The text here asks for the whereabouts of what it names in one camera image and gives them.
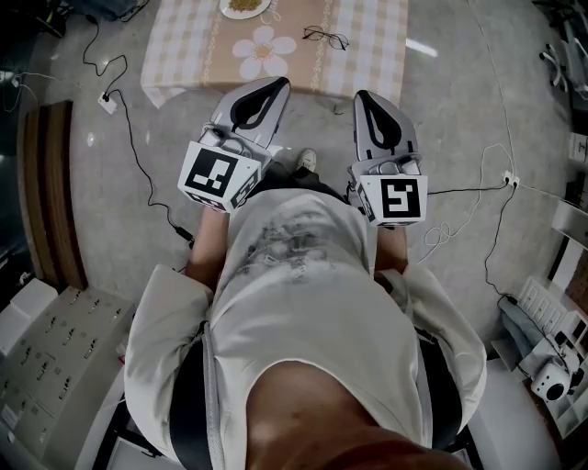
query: plate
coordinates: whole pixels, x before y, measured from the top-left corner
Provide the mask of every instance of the plate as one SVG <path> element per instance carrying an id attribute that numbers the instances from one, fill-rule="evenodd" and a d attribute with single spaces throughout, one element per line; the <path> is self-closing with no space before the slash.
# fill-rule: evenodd
<path id="1" fill-rule="evenodd" d="M 262 0 L 261 4 L 255 10 L 237 11 L 229 7 L 231 0 L 220 0 L 220 11 L 230 19 L 249 19 L 264 13 L 271 3 L 272 0 Z"/>

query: wooden panel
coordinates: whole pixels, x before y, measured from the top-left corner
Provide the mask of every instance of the wooden panel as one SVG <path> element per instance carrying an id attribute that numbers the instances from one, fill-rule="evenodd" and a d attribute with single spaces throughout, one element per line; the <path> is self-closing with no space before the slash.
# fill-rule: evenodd
<path id="1" fill-rule="evenodd" d="M 88 283 L 75 234 L 70 188 L 69 146 L 72 110 L 71 101 L 48 106 L 45 138 L 45 207 L 52 232 L 52 248 L 65 283 L 83 290 L 87 288 Z"/>
<path id="2" fill-rule="evenodd" d="M 48 239 L 48 223 L 45 218 L 44 186 L 42 171 L 45 161 L 44 129 L 47 122 L 47 109 L 33 109 L 25 120 L 24 175 L 27 210 L 33 241 L 39 257 L 42 279 L 54 287 L 62 287 L 63 276 Z"/>

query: white sneaker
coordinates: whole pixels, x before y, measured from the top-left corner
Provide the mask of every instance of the white sneaker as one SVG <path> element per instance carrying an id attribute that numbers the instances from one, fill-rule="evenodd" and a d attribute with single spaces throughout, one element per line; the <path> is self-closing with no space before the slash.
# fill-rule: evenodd
<path id="1" fill-rule="evenodd" d="M 316 170 L 316 151 L 313 149 L 305 149 L 300 153 L 296 169 L 299 170 L 300 168 L 306 168 L 314 173 L 314 170 Z"/>

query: white device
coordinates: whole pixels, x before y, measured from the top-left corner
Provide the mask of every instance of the white device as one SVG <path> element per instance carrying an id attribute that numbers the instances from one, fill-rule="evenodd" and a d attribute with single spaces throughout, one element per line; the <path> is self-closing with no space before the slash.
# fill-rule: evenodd
<path id="1" fill-rule="evenodd" d="M 105 96 L 105 93 L 100 94 L 98 97 L 98 104 L 101 105 L 107 111 L 107 113 L 114 114 L 114 112 L 117 110 L 117 103 L 110 96 L 107 98 L 107 100 L 105 100 Z"/>
<path id="2" fill-rule="evenodd" d="M 265 78 L 219 102 L 198 142 L 190 142 L 178 188 L 191 200 L 234 212 L 272 162 L 269 147 L 284 113 L 290 83 Z M 354 102 L 357 162 L 349 169 L 372 226 L 410 225 L 426 218 L 427 177 L 414 126 L 396 106 L 366 90 Z"/>
<path id="3" fill-rule="evenodd" d="M 570 390 L 571 377 L 566 365 L 559 357 L 553 357 L 539 371 L 531 390 L 546 401 L 556 401 L 565 397 Z"/>

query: power strip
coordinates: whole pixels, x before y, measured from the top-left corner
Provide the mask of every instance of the power strip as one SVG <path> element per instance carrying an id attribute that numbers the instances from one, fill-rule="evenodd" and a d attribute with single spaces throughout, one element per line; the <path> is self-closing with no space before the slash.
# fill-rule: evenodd
<path id="1" fill-rule="evenodd" d="M 117 110 L 116 101 L 107 96 L 106 93 L 100 94 L 98 97 L 98 104 L 101 105 L 110 115 L 114 114 L 114 112 Z"/>
<path id="2" fill-rule="evenodd" d="M 511 172 L 504 172 L 503 181 L 510 186 L 514 186 L 515 184 L 519 186 L 521 184 L 521 179 L 519 177 L 514 178 Z"/>

